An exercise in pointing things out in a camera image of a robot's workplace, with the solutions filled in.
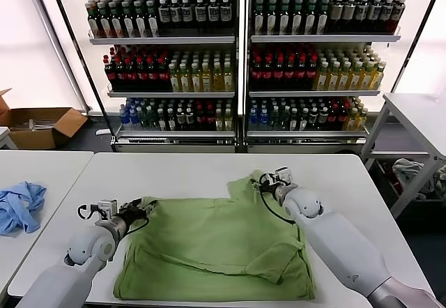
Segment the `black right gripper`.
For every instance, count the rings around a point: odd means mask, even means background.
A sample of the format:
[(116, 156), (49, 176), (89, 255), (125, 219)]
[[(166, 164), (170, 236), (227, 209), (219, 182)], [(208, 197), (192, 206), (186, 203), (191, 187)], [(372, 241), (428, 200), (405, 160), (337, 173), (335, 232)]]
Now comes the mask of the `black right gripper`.
[(274, 174), (261, 174), (260, 176), (252, 175), (249, 181), (252, 188), (259, 194), (269, 193), (272, 196), (275, 196), (276, 189), (282, 186)]

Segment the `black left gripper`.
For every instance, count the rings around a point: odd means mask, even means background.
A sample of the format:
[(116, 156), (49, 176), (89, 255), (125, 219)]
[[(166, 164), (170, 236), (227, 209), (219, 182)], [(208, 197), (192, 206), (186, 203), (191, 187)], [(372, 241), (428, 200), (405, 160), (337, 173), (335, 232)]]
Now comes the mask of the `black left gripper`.
[(149, 220), (156, 207), (155, 199), (143, 197), (121, 206), (117, 216), (126, 224), (133, 224), (138, 220)]

